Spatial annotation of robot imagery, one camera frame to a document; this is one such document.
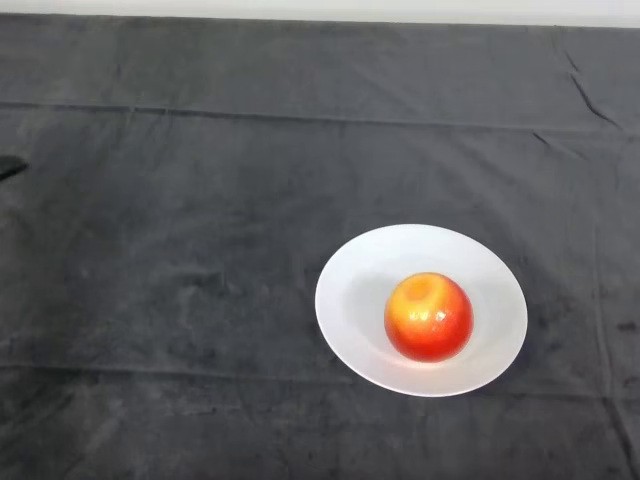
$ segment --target background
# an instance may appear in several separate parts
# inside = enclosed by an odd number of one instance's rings
[[[0,0],[0,11],[171,17],[640,26],[635,0]]]

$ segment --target bowl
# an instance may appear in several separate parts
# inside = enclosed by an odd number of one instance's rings
[[[419,272],[451,278],[473,308],[469,342],[442,362],[404,357],[385,332],[387,299]],[[525,298],[504,262],[472,238],[430,225],[378,228],[346,243],[322,270],[315,304],[325,340],[349,368],[381,387],[423,397],[491,382],[516,358],[527,331]]]

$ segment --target apple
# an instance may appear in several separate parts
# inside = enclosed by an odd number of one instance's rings
[[[387,301],[384,325],[404,356],[439,362],[459,353],[473,330],[471,302],[460,286],[438,273],[403,280]]]

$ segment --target dark object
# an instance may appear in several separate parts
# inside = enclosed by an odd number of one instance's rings
[[[0,182],[26,170],[27,162],[13,155],[0,156]]]

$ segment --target tablecloth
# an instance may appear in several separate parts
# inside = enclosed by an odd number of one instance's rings
[[[639,479],[640,32],[0,16],[0,478]],[[451,228],[529,327],[403,396],[328,258]]]

